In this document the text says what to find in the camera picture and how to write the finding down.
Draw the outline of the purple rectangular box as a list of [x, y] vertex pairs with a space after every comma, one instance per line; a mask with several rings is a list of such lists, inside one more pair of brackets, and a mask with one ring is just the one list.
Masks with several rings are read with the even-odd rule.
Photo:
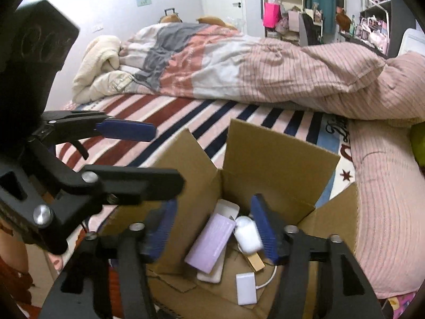
[[235, 226], [235, 220], [213, 214], [194, 241], [184, 262], [198, 271], [211, 273]]

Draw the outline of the dark cluttered bookshelf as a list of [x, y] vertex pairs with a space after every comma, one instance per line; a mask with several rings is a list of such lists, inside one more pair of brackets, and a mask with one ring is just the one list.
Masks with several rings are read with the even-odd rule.
[[403, 0], [346, 0], [344, 12], [351, 29], [340, 31], [339, 39], [363, 45], [394, 58], [405, 31], [414, 29], [416, 20]]

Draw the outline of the white cable adapter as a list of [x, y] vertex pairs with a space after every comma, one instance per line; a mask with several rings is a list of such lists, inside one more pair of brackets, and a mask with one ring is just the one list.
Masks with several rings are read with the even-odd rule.
[[239, 306], [255, 305], [257, 303], [256, 292], [265, 288], [275, 277], [277, 266], [274, 266], [270, 278], [261, 285], [256, 284], [254, 272], [236, 275], [236, 294]]

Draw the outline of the pink gift bag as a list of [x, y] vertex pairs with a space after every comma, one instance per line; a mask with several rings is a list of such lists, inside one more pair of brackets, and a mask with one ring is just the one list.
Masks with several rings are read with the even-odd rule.
[[266, 28], [275, 28], [281, 18], [280, 5], [266, 2], [264, 4], [263, 25]]

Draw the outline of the striped pink fleece blanket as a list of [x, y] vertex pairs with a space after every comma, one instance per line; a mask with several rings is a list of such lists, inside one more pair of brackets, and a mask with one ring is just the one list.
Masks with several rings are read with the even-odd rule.
[[151, 142], [135, 142], [105, 137], [84, 138], [81, 144], [89, 157], [83, 159], [70, 143], [56, 148], [67, 166], [78, 171], [83, 165], [151, 166], [171, 139], [189, 130], [207, 156], [221, 167], [231, 120], [244, 120], [311, 142], [340, 155], [337, 169], [343, 182], [354, 180], [349, 135], [344, 118], [319, 112], [284, 110], [279, 107], [242, 104], [222, 100], [198, 100], [142, 94], [121, 94], [90, 104], [69, 104], [68, 109], [102, 111], [118, 119], [151, 123], [157, 135]]

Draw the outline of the white bed headboard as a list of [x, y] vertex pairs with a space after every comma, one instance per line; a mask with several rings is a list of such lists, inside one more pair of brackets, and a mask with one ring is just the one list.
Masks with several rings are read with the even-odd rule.
[[398, 55], [401, 56], [409, 51], [425, 56], [425, 35], [422, 31], [409, 28], [404, 32]]

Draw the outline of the green plush toy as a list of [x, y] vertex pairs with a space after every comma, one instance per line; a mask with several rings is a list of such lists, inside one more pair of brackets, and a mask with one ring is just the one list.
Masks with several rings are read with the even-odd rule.
[[425, 123], [411, 127], [410, 140], [416, 161], [420, 167], [425, 167]]

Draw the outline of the white earbuds case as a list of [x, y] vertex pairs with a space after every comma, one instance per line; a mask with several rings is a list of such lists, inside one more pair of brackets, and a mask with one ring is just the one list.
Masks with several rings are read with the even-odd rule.
[[243, 254], [251, 255], [263, 249], [256, 223], [250, 217], [237, 217], [233, 233]]

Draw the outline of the cream fluffy blanket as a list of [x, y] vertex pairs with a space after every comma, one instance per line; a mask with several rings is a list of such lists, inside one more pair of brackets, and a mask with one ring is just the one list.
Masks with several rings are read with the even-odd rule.
[[125, 91], [133, 79], [120, 70], [120, 47], [114, 35], [101, 35], [89, 43], [73, 80], [74, 103], [86, 104]]

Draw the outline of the pink ribbed pillow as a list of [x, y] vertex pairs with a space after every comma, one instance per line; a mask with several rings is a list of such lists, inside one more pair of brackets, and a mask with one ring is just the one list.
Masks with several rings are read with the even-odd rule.
[[355, 256], [380, 299], [424, 281], [424, 175], [409, 129], [383, 121], [349, 123], [359, 191]]

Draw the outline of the pink grey patchwork duvet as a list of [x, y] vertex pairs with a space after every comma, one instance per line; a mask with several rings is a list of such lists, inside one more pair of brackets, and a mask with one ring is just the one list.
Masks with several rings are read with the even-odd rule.
[[141, 93], [247, 103], [293, 102], [358, 120], [424, 121], [424, 57], [385, 59], [354, 43], [300, 47], [208, 24], [141, 29], [120, 68]]

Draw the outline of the brown cardboard box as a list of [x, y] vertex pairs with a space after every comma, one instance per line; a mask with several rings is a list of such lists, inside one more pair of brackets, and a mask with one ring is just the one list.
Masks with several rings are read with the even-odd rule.
[[266, 318], [276, 295], [281, 270], [267, 265], [257, 276], [262, 289], [254, 305], [239, 306], [236, 275], [250, 271], [234, 243], [229, 243], [222, 279], [208, 284], [184, 262], [219, 199], [250, 210], [251, 197], [262, 194], [272, 210], [306, 234], [337, 234], [356, 248], [358, 201], [354, 185], [318, 206], [339, 159], [334, 153], [289, 135], [241, 120], [230, 123], [224, 163], [217, 167], [196, 140], [182, 130], [148, 162], [176, 169], [186, 185], [163, 254], [148, 268], [154, 302], [179, 318]]

